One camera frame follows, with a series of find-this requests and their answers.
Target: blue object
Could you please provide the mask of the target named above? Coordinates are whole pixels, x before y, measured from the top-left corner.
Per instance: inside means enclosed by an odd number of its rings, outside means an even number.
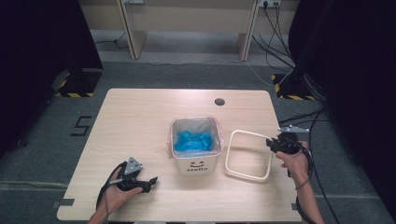
[[[177,135],[177,143],[174,145],[176,151],[187,149],[210,150],[212,147],[212,137],[210,133],[191,134],[188,131]]]

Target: cable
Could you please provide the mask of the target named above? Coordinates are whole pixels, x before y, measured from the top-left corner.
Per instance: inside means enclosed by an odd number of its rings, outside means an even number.
[[[256,39],[256,37],[254,37],[254,35],[253,35],[252,37],[253,37],[253,40],[260,46],[260,48],[261,48],[262,50],[264,50],[265,52],[268,52],[268,53],[272,54],[274,57],[276,57],[278,60],[280,60],[282,63],[288,65],[289,67],[291,67],[291,68],[294,67],[294,66],[291,65],[290,63],[287,63],[285,60],[281,59],[278,55],[274,54],[271,50],[269,50],[269,48],[271,48],[271,47],[270,47],[267,43],[265,43],[263,40],[262,40],[262,42],[264,42],[264,44],[266,45],[266,48],[265,48],[263,45],[261,45],[261,44],[259,43],[259,41],[257,41],[257,39]],[[274,68],[274,69],[281,70],[281,71],[284,71],[284,72],[289,72],[289,71],[284,70],[284,69],[281,69],[281,68],[273,67],[273,66],[272,66],[271,64],[269,64],[269,63],[268,63],[268,65],[269,65],[270,67]]]
[[[288,119],[281,120],[278,123],[281,124],[281,123],[285,123],[287,121],[291,121],[291,120],[295,120],[295,119],[302,119],[302,118],[305,118],[305,117],[311,117],[312,115],[315,115],[317,113],[321,113],[323,110],[324,110],[324,107],[316,109],[316,110],[314,110],[313,112],[311,112],[309,114],[297,115],[297,116],[293,116],[293,117],[288,118]]]
[[[317,119],[317,122],[318,122],[318,121],[332,122],[330,119]],[[307,122],[313,122],[313,120],[312,120],[312,119],[310,119],[310,120],[304,120],[304,121],[300,121],[300,122],[297,122],[297,123],[293,123],[292,125],[293,125],[293,126],[296,126],[296,125],[298,125],[298,124],[307,123]]]
[[[127,49],[127,48],[129,48],[128,46],[126,46],[126,47],[120,47],[119,46],[119,41],[124,37],[124,35],[125,35],[125,32],[118,39],[115,39],[115,40],[104,40],[104,41],[95,41],[95,44],[114,43],[117,46],[118,49]]]
[[[311,147],[311,143],[312,143],[312,141],[311,141],[312,134],[311,134],[311,133],[312,133],[312,130],[313,130],[313,128],[314,128],[314,124],[315,124],[316,120],[318,119],[318,116],[319,116],[319,115],[321,114],[321,112],[323,112],[323,111],[324,111],[324,109],[321,110],[319,113],[317,113],[317,115],[316,115],[315,118],[314,118],[314,121],[313,121],[312,124],[311,124],[311,128],[309,129],[310,132],[309,132],[309,136],[308,136],[308,141],[309,141],[309,148],[311,149],[310,151],[311,151],[312,161],[314,161],[314,153],[313,153],[313,149],[312,149],[312,147]],[[331,212],[332,212],[332,216],[334,217],[335,222],[336,222],[336,223],[340,223],[340,221],[338,220],[337,215],[335,214],[334,210],[332,209],[332,205],[330,204],[329,199],[328,199],[327,196],[326,196],[326,193],[324,192],[324,189],[323,189],[323,186],[321,185],[321,182],[320,182],[320,180],[319,180],[318,171],[317,171],[317,168],[315,167],[315,165],[314,165],[314,173],[315,173],[315,177],[317,178],[317,182],[318,182],[318,185],[319,185],[319,187],[320,187],[320,191],[322,192],[323,198],[324,198],[324,200],[326,201],[326,204],[329,206],[329,208],[330,208],[330,210],[331,210]]]
[[[278,6],[278,3],[275,3],[275,10],[276,10],[276,26],[277,30],[279,31],[279,40],[282,42],[283,47],[285,48],[285,51],[288,53],[289,57],[291,57],[291,54],[289,52],[289,47],[285,44],[283,41],[282,33],[280,32],[280,24],[279,24],[279,15],[280,15],[280,7]]]
[[[309,77],[307,74],[305,74],[304,80],[305,80],[306,85],[308,86],[309,91],[312,93],[312,95],[314,96],[315,99],[317,99],[319,101],[326,101],[326,97],[323,96],[321,93],[319,93],[318,89],[316,87],[318,87],[321,91],[322,91],[322,88],[319,85],[317,85],[312,80],[311,77]]]
[[[260,39],[262,40],[262,43],[264,43],[265,44],[265,46],[268,46],[268,44],[264,41],[264,39],[262,39],[262,35],[261,34],[259,34],[259,37],[260,37]],[[282,52],[282,51],[280,51],[280,50],[277,50],[277,49],[274,49],[274,48],[272,48],[272,47],[269,47],[270,49],[273,49],[274,51],[276,51],[276,52],[278,52],[278,53],[280,53],[280,54],[282,54],[282,55],[284,55],[284,56],[286,56],[286,57],[288,57],[288,58],[290,58],[290,56],[287,54],[287,53],[284,53],[284,52]]]
[[[266,7],[265,5],[264,5],[264,13],[265,13],[265,16],[267,17],[268,21],[270,22],[271,27],[272,27],[273,30],[274,30],[273,36],[276,35],[276,36],[278,37],[278,39],[279,39],[280,42],[282,43],[283,47],[285,48],[285,51],[286,51],[286,52],[289,54],[289,56],[290,56],[288,47],[286,46],[285,42],[283,41],[283,38],[282,38],[281,36],[279,36],[279,34],[278,34],[277,31],[276,31],[276,27],[279,25],[279,14],[278,14],[277,8],[278,8],[278,7],[276,7],[276,26],[274,26],[274,24],[272,23],[270,17],[268,16],[267,7]]]
[[[312,157],[312,152],[309,153],[308,149],[306,149],[305,147],[303,147],[299,143],[290,140],[287,137],[282,137],[282,139],[294,144],[295,146],[297,146],[304,153],[304,155],[306,156],[306,159],[308,160],[308,176],[309,176],[309,179],[311,179],[312,171],[315,169],[315,164],[314,164],[314,159]]]

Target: black cable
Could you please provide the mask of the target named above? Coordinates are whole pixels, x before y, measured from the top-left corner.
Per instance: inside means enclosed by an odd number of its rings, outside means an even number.
[[[291,118],[281,120],[278,123],[281,124],[281,123],[285,123],[287,121],[291,121],[291,120],[295,120],[295,119],[302,119],[302,118],[305,118],[305,117],[311,117],[312,115],[320,113],[323,110],[324,110],[324,108],[322,107],[320,109],[316,109],[314,112],[311,112],[309,114],[302,114],[302,115],[293,116]]]
[[[259,37],[260,37],[260,39],[262,40],[262,43],[264,43],[265,46],[268,46],[268,44],[262,39],[262,35],[259,34]],[[282,54],[282,55],[284,55],[284,56],[286,56],[286,57],[288,57],[288,58],[290,58],[290,56],[289,56],[287,53],[284,53],[284,52],[282,52],[282,51],[280,51],[280,50],[274,49],[274,48],[271,47],[271,46],[269,46],[269,48],[272,49],[272,50],[274,50],[274,51],[276,51],[276,52],[278,52],[278,53],[280,53],[280,54]]]
[[[279,15],[278,15],[278,13],[277,13],[277,10],[276,10],[276,26],[274,26],[274,24],[272,23],[270,17],[268,16],[266,7],[264,8],[264,13],[265,13],[265,16],[267,17],[268,21],[270,22],[271,27],[272,27],[273,30],[274,30],[273,35],[276,35],[276,36],[277,36],[277,38],[280,40],[280,42],[282,43],[283,47],[285,48],[286,52],[287,52],[287,53],[289,54],[289,56],[290,56],[290,53],[289,53],[289,51],[287,50],[287,47],[286,47],[285,42],[283,41],[283,38],[282,38],[281,36],[279,36],[279,34],[278,34],[277,31],[276,31],[276,27],[279,25]]]
[[[277,30],[279,31],[279,36],[280,36],[280,42],[282,42],[283,47],[285,51],[288,53],[289,57],[291,58],[291,54],[289,52],[289,47],[285,44],[282,33],[280,32],[280,24],[279,24],[279,15],[280,15],[280,6],[276,3],[275,4],[275,10],[276,10],[276,24],[277,24]]]
[[[315,169],[315,164],[314,164],[314,159],[312,158],[312,154],[310,154],[308,149],[303,147],[301,144],[299,144],[297,142],[294,142],[294,141],[290,140],[287,137],[283,137],[282,139],[294,144],[295,146],[297,146],[304,153],[304,155],[306,156],[306,159],[308,160],[308,177],[309,177],[309,179],[311,179],[312,172]]]
[[[307,123],[307,122],[312,122],[313,120],[312,119],[310,119],[310,120],[303,120],[303,121],[300,121],[300,122],[297,122],[297,123],[293,123],[292,125],[293,126],[296,126],[297,124],[302,124],[302,123]],[[317,122],[318,121],[323,121],[323,122],[332,122],[330,119],[317,119]]]
[[[99,191],[98,198],[96,199],[96,209],[98,208],[99,203],[100,203],[100,201],[102,200],[102,197],[103,197],[103,195],[105,194],[105,192],[106,192],[106,190],[108,189],[108,187],[110,187],[111,185],[116,184],[116,183],[110,184],[111,177],[116,173],[117,169],[119,169],[119,168],[122,167],[122,166],[125,166],[126,163],[127,163],[126,161],[120,163],[120,164],[119,164],[116,168],[114,168],[114,170],[111,172],[110,176],[109,176],[108,179],[106,180],[106,183],[102,186],[102,188],[101,188],[100,191]]]
[[[265,50],[265,61],[267,61],[268,65],[270,65],[270,66],[271,66],[271,64],[268,62],[268,48],[271,45],[271,41],[274,38],[274,34],[275,33],[276,33],[276,30],[273,31],[273,34],[271,35],[270,41],[268,42],[267,49]]]
[[[314,124],[315,124],[315,122],[316,122],[316,120],[318,119],[318,116],[321,114],[321,112],[323,112],[324,110],[321,110],[319,113],[317,113],[317,115],[315,116],[315,118],[314,118],[314,121],[312,122],[312,124],[311,124],[311,128],[310,128],[310,132],[309,132],[309,136],[308,136],[308,141],[309,141],[309,148],[310,148],[310,150],[311,150],[311,157],[312,157],[312,161],[314,160],[314,153],[313,153],[313,150],[312,150],[312,147],[311,147],[311,138],[312,138],[312,130],[313,130],[313,128],[314,128]],[[318,185],[319,185],[319,187],[320,187],[320,191],[321,191],[321,193],[323,194],[323,198],[324,198],[324,200],[326,201],[326,204],[329,206],[329,208],[330,208],[330,210],[331,210],[331,212],[332,212],[332,216],[334,217],[334,219],[335,219],[335,222],[336,223],[340,223],[340,221],[338,220],[338,217],[337,217],[337,215],[335,214],[335,212],[334,212],[334,210],[332,209],[332,205],[330,204],[330,202],[329,202],[329,199],[327,198],[327,196],[326,196],[326,193],[324,192],[324,189],[323,189],[323,186],[321,185],[321,182],[320,182],[320,180],[319,180],[319,177],[318,177],[318,171],[317,171],[317,168],[315,167],[315,165],[314,165],[314,173],[315,173],[315,177],[317,178],[317,182],[318,182]]]
[[[274,57],[276,57],[278,60],[280,60],[282,63],[284,63],[284,64],[286,64],[286,65],[292,67],[291,64],[287,63],[286,61],[284,61],[283,59],[281,59],[279,56],[277,56],[276,54],[274,54],[271,50],[266,49],[263,45],[261,45],[261,44],[256,40],[256,37],[254,37],[254,35],[253,35],[252,37],[253,37],[253,40],[260,46],[260,48],[261,48],[262,50],[264,50],[265,52],[270,53],[271,55],[273,55]],[[277,69],[277,70],[280,70],[280,71],[284,71],[284,72],[289,72],[288,70],[285,70],[285,69],[273,67],[273,66],[272,66],[271,64],[269,64],[269,63],[268,63],[268,65],[269,65],[270,67],[274,68],[274,69]]]
[[[114,44],[117,46],[118,49],[126,49],[126,48],[128,48],[128,46],[126,46],[126,47],[120,47],[120,46],[119,46],[119,41],[124,37],[124,35],[125,35],[125,32],[124,32],[124,33],[121,35],[121,37],[118,38],[118,39],[115,39],[115,40],[96,41],[95,44],[114,43]]]

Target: wooden table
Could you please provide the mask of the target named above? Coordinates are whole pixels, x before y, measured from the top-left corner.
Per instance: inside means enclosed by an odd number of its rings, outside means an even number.
[[[216,99],[224,105],[216,105]],[[168,156],[173,119],[213,116],[221,126],[224,149],[211,175],[183,176]],[[281,161],[274,157],[265,182],[226,174],[231,132],[239,129],[276,137],[276,114],[266,91],[113,89],[103,102],[76,171],[64,195],[60,220],[88,220],[100,188],[111,171],[129,157],[143,164],[138,179],[159,181],[110,216],[115,221],[299,221],[291,209],[296,192]],[[246,143],[249,148],[240,145]],[[243,172],[263,172],[272,153],[252,139],[235,142],[230,165]]]

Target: black stand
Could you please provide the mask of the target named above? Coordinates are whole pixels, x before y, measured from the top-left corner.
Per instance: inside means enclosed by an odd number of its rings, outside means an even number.
[[[69,74],[56,96],[62,97],[92,97],[102,72],[84,72]]]
[[[308,90],[305,82],[299,81],[296,84],[290,83],[289,78],[285,78],[284,74],[275,74],[272,76],[276,87],[276,95],[282,99],[292,100],[314,100],[312,93]]]

